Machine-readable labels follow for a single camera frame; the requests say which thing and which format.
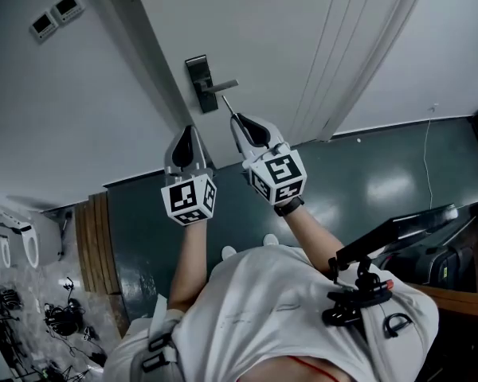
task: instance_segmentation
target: white cube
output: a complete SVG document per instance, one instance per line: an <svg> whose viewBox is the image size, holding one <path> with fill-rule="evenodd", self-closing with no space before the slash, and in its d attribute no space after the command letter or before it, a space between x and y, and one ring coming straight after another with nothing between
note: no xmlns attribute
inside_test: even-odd
<svg viewBox="0 0 478 382"><path fill-rule="evenodd" d="M254 162L248 171L250 185L271 205L300 195L307 179L297 150Z"/></svg>
<svg viewBox="0 0 478 382"><path fill-rule="evenodd" d="M213 217L216 185L207 174L161 188L167 215L183 226Z"/></svg>

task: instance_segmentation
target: door handle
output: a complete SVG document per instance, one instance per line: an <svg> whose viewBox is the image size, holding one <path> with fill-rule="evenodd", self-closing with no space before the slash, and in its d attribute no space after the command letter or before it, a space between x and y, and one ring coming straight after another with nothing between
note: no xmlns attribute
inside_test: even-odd
<svg viewBox="0 0 478 382"><path fill-rule="evenodd" d="M214 85L206 55L186 60L186 67L188 68L194 91L197 94L198 102L202 108L202 113L217 110L216 92L233 88L239 84L237 80L228 80Z"/></svg>

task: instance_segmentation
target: white door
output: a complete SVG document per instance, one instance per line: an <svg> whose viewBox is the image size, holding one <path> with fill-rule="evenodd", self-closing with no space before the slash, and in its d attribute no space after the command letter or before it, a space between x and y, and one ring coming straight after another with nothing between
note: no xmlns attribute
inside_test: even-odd
<svg viewBox="0 0 478 382"><path fill-rule="evenodd" d="M222 167L240 161L229 112L218 98L219 109L202 114L185 60L206 54L215 84L239 81L224 92L236 112L275 123L291 144L305 142L317 138L357 90L400 1L141 3L210 157Z"/></svg>

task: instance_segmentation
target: white wall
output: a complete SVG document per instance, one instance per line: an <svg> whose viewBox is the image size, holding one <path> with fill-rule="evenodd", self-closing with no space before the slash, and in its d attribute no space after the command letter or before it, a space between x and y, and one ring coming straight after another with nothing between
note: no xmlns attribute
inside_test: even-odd
<svg viewBox="0 0 478 382"><path fill-rule="evenodd" d="M33 39L32 20L56 1L0 0L0 203L81 201L162 168L174 134L93 0L44 44Z"/></svg>
<svg viewBox="0 0 478 382"><path fill-rule="evenodd" d="M419 0L338 133L477 109L478 0Z"/></svg>

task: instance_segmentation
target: forearm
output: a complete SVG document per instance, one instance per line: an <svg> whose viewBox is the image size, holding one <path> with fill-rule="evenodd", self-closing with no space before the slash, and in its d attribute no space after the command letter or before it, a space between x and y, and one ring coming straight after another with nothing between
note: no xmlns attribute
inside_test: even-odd
<svg viewBox="0 0 478 382"><path fill-rule="evenodd" d="M342 243L324 229L302 205L289 213L285 221L313 267L321 273L328 273L328 260L336 257L336 252L343 248Z"/></svg>
<svg viewBox="0 0 478 382"><path fill-rule="evenodd" d="M186 226L181 254L168 298L168 308L188 311L206 285L207 221Z"/></svg>

